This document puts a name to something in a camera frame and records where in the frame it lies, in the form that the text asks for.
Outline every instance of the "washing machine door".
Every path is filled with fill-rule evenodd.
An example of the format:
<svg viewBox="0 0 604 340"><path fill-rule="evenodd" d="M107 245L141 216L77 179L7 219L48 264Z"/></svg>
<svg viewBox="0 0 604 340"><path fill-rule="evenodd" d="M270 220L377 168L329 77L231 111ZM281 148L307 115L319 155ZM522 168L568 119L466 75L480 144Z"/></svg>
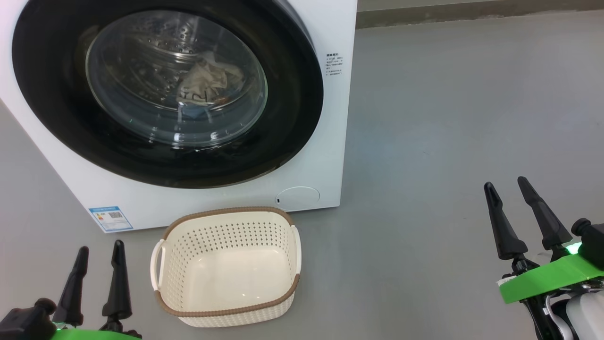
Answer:
<svg viewBox="0 0 604 340"><path fill-rule="evenodd" d="M13 66L66 146L174 188L276 169L310 139L323 105L309 38L275 1L32 0Z"/></svg>

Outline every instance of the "white plastic basket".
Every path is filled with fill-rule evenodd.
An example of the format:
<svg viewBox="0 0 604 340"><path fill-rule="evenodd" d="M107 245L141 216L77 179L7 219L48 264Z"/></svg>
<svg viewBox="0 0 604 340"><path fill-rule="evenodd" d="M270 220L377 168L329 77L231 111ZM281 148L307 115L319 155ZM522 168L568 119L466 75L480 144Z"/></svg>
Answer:
<svg viewBox="0 0 604 340"><path fill-rule="evenodd" d="M188 325L252 324L287 312L301 260L298 231L279 209L202 212L168 227L151 256L151 284L160 306Z"/></svg>

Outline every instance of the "white washing machine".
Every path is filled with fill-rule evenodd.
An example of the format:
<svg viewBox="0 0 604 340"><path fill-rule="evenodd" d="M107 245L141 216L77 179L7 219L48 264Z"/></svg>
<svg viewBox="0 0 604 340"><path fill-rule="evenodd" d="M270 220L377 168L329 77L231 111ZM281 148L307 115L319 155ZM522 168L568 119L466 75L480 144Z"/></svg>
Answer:
<svg viewBox="0 0 604 340"><path fill-rule="evenodd" d="M339 205L356 0L10 0L0 16L0 99L105 232Z"/></svg>

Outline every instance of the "beige cloth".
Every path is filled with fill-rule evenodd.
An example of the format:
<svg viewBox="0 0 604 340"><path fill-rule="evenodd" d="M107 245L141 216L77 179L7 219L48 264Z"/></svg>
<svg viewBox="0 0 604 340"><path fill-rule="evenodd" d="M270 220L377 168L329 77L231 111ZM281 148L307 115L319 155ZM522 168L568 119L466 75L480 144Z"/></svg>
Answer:
<svg viewBox="0 0 604 340"><path fill-rule="evenodd" d="M178 86L176 101L202 106L220 104L228 102L229 93L241 87L243 71L235 65L217 62L214 52L206 51Z"/></svg>

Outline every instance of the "floor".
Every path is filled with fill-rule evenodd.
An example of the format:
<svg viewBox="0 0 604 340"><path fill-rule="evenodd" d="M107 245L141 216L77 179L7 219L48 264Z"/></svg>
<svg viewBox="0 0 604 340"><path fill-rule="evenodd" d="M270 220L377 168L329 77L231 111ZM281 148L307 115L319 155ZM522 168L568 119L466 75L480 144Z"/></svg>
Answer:
<svg viewBox="0 0 604 340"><path fill-rule="evenodd" d="M102 234L0 110L0 315L59 298L91 250L85 328L104 323L112 243L126 245L144 339L534 339L505 305L482 185L494 182L529 257L541 236L524 175L567 226L604 221L604 12L357 32L342 205L294 214L303 276L280 319L195 329L155 302L148 265L163 230Z"/></svg>

